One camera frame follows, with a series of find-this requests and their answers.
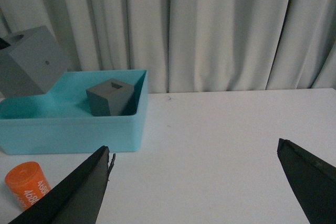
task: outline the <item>white table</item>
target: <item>white table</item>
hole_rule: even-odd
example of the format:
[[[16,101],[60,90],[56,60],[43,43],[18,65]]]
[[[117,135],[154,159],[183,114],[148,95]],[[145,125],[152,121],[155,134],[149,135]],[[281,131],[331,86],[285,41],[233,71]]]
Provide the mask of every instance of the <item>white table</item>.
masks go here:
[[[142,147],[119,153],[97,223],[308,223],[277,157],[290,139],[336,165],[333,89],[150,94]],[[21,213],[4,184],[37,161],[52,187],[89,154],[0,152],[0,222]]]

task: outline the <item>curtain fold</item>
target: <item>curtain fold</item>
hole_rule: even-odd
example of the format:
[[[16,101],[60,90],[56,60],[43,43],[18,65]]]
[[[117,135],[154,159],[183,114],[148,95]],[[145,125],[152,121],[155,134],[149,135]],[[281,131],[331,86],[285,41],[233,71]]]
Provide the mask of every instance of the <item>curtain fold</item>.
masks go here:
[[[336,0],[0,0],[0,35],[46,25],[71,70],[143,68],[149,91],[336,88]]]
[[[169,91],[265,89],[288,0],[172,0]]]
[[[291,0],[267,89],[311,88],[335,43],[336,0]]]

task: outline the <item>light blue plastic bin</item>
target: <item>light blue plastic bin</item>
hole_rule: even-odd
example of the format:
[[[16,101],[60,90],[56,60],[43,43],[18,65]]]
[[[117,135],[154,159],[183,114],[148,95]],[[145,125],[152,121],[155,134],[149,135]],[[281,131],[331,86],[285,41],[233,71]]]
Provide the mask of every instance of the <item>light blue plastic bin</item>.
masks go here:
[[[108,79],[134,85],[129,115],[93,116],[86,89]],[[140,148],[148,102],[146,70],[66,72],[43,95],[0,103],[0,146],[6,154],[93,153]]]

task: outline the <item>gray cube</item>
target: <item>gray cube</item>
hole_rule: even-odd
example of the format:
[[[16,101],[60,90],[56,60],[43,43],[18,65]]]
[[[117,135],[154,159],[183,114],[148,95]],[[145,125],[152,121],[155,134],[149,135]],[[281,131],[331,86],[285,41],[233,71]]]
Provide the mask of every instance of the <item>gray cube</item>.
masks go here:
[[[134,86],[110,79],[86,90],[91,114],[122,115],[134,93]]]
[[[9,97],[47,93],[70,66],[46,26],[10,34],[0,50],[0,91]]]

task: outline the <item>orange cup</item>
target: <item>orange cup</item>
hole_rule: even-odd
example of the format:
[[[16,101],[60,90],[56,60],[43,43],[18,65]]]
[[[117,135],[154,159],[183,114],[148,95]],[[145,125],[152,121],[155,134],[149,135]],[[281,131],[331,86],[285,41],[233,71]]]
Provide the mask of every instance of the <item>orange cup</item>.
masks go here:
[[[5,183],[23,210],[31,207],[51,190],[36,162],[26,162],[14,167],[6,175]]]

